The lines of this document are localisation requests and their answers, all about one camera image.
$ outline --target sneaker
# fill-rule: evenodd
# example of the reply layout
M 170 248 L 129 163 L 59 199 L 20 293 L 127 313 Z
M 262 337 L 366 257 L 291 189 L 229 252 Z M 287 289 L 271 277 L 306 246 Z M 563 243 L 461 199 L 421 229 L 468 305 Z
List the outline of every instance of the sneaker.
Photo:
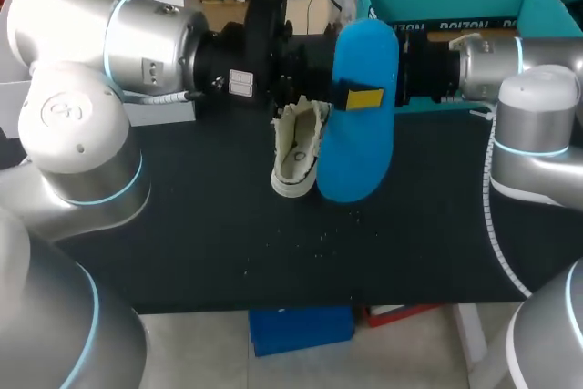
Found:
M 285 198 L 299 198 L 316 180 L 323 128 L 330 104 L 300 97 L 297 105 L 286 105 L 275 127 L 275 164 L 271 173 L 273 189 Z

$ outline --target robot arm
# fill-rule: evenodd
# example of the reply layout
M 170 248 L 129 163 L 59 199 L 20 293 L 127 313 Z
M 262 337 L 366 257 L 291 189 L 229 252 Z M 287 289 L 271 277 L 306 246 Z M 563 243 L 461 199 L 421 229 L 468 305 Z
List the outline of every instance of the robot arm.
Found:
M 450 47 L 412 38 L 407 49 L 400 74 L 408 79 L 397 104 L 410 96 L 439 101 L 458 89 L 466 100 L 497 103 L 494 188 L 518 200 L 583 210 L 583 150 L 569 145 L 583 39 L 471 35 Z
M 0 172 L 0 205 L 45 240 L 121 225 L 147 204 L 142 155 L 103 74 L 37 65 L 18 128 L 29 160 Z
M 310 68 L 305 50 L 323 41 L 332 58 L 335 39 L 291 38 L 284 19 L 282 0 L 251 0 L 245 24 L 219 33 L 151 0 L 13 0 L 9 44 L 33 78 L 18 125 L 30 162 L 0 172 L 0 207 L 47 241 L 138 215 L 149 181 L 122 103 L 323 97 L 332 62 Z

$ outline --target floor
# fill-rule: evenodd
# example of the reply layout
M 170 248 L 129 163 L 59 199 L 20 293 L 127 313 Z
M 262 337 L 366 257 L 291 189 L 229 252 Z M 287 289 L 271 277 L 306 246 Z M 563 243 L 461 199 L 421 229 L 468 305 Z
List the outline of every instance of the floor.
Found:
M 478 306 L 491 339 L 514 304 Z M 153 365 L 147 388 L 466 389 L 464 356 L 449 307 L 384 327 L 359 327 L 350 342 L 258 359 L 246 312 L 142 317 Z

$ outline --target black tabletop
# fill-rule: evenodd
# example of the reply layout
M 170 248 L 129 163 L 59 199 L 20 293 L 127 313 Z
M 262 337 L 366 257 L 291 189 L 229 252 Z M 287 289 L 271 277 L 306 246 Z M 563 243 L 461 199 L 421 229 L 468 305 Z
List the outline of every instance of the black tabletop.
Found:
M 349 205 L 272 190 L 266 113 L 135 128 L 148 206 L 121 228 L 59 246 L 138 312 L 518 301 L 484 220 L 490 127 L 467 111 L 397 116 L 383 184 Z M 24 156 L 17 140 L 0 151 L 2 167 Z M 495 191 L 491 205 L 500 246 L 529 289 L 583 255 L 581 213 Z

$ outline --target white cable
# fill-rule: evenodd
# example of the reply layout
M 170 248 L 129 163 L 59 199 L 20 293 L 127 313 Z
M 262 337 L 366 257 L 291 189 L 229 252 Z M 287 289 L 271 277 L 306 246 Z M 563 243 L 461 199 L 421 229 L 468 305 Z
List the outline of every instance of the white cable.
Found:
M 487 115 L 482 115 L 485 118 L 492 118 L 492 130 L 490 131 L 490 138 L 488 139 L 488 146 L 486 148 L 486 158 L 484 160 L 484 176 L 482 179 L 482 203 L 484 206 L 484 219 L 486 221 L 486 229 L 488 231 L 488 237 L 490 239 L 490 244 L 494 250 L 494 254 L 498 258 L 500 266 L 504 270 L 508 279 L 516 286 L 520 292 L 529 298 L 532 292 L 527 289 L 527 287 L 520 281 L 517 275 L 512 271 L 512 268 L 506 261 L 506 257 L 500 249 L 498 244 L 498 239 L 496 238 L 496 232 L 494 231 L 494 222 L 492 221 L 492 212 L 490 210 L 490 170 L 492 169 L 492 153 L 494 151 L 494 133 L 496 131 L 496 108 L 491 107 L 490 113 Z
M 187 91 L 180 91 L 179 93 L 170 93 L 168 95 L 160 96 L 141 95 L 139 93 L 126 91 L 124 95 L 124 103 L 126 104 L 167 105 L 176 104 L 179 102 L 189 102 L 189 95 Z

